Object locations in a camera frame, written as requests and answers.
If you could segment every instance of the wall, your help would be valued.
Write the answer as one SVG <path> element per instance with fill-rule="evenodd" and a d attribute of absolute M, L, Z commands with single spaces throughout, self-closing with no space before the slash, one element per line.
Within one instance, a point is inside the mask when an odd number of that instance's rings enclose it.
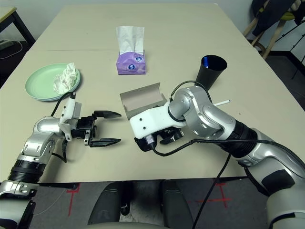
<path fill-rule="evenodd" d="M 251 14 L 252 0 L 0 0 L 0 6 L 15 6 L 17 12 L 31 31 L 35 39 L 37 39 L 51 23 L 60 9 L 67 4 L 90 4 L 90 3 L 116 3 L 116 2 L 215 2 L 223 9 L 228 17 L 233 21 L 235 26 L 242 32 L 253 18 Z M 294 22 L 289 21 L 284 27 L 284 31 L 288 31 L 294 27 Z M 289 37 L 279 41 L 274 50 L 290 50 L 292 45 L 305 32 L 305 24 L 290 34 Z M 267 45 L 275 28 L 267 31 L 261 43 Z M 0 39 L 23 40 L 18 30 L 10 25 L 0 34 Z M 294 49 L 293 53 L 301 59 L 304 55 L 305 38 Z"/>

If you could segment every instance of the white stick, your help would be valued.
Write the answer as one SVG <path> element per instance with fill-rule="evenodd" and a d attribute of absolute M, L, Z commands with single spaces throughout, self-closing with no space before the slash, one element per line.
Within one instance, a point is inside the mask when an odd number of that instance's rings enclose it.
<path fill-rule="evenodd" d="M 223 105 L 223 104 L 228 104 L 231 100 L 225 100 L 225 101 L 222 101 L 220 103 L 216 103 L 214 104 L 214 106 L 220 106 L 220 105 Z"/>

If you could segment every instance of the purple tissue box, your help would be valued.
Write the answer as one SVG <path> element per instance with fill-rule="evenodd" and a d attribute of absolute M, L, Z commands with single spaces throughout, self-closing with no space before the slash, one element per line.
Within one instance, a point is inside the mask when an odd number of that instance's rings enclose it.
<path fill-rule="evenodd" d="M 146 74 L 144 55 L 135 52 L 126 52 L 119 55 L 116 62 L 119 75 Z"/>

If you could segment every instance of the tissue box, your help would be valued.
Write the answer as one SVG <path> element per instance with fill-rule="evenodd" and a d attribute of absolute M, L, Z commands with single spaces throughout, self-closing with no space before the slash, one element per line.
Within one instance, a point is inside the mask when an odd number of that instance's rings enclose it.
<path fill-rule="evenodd" d="M 119 54 L 116 62 L 119 75 L 145 74 L 145 57 L 136 52 Z"/>
<path fill-rule="evenodd" d="M 120 48 L 116 62 L 119 75 L 145 74 L 144 27 L 119 26 L 116 35 Z"/>

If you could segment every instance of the black cup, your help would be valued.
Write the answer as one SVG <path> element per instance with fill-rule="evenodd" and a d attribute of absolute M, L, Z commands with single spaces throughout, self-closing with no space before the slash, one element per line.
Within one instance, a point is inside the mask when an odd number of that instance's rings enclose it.
<path fill-rule="evenodd" d="M 201 83 L 207 90 L 211 88 L 220 73 L 227 68 L 227 62 L 215 55 L 207 55 L 201 59 L 199 73 L 196 81 Z"/>

